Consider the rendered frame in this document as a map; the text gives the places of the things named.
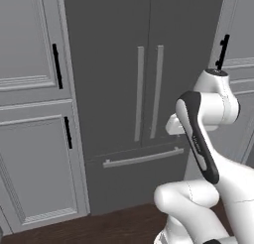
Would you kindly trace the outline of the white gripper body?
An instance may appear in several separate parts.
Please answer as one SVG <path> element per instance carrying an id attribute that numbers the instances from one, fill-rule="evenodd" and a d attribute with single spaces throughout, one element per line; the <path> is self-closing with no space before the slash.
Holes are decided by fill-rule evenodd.
<path id="1" fill-rule="evenodd" d="M 185 130 L 177 117 L 177 114 L 173 114 L 167 122 L 166 131 L 169 135 L 182 135 Z"/>

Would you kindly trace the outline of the dark grey fridge drawer front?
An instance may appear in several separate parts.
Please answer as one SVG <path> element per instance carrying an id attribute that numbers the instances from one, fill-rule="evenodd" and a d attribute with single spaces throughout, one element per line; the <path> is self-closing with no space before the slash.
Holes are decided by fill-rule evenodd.
<path id="1" fill-rule="evenodd" d="M 183 154 L 163 159 L 104 169 L 106 159 L 119 161 L 184 148 Z M 185 176 L 190 146 L 186 139 L 178 142 L 138 148 L 94 157 L 85 161 L 87 189 L 92 215 L 104 214 L 153 202 L 154 190 L 163 183 L 182 181 Z"/>

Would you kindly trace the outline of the dark grey fridge door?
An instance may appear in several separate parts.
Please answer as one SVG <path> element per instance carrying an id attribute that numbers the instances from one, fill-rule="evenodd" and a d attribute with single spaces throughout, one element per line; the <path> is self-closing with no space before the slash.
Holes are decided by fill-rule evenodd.
<path id="1" fill-rule="evenodd" d="M 178 97 L 191 90 L 208 67 L 223 0 L 151 0 L 142 146 L 174 143 L 166 132 Z M 164 46 L 156 136 L 150 139 L 156 83 L 157 45 Z"/>
<path id="2" fill-rule="evenodd" d="M 150 0 L 64 0 L 84 156 L 134 149 L 138 47 Z"/>

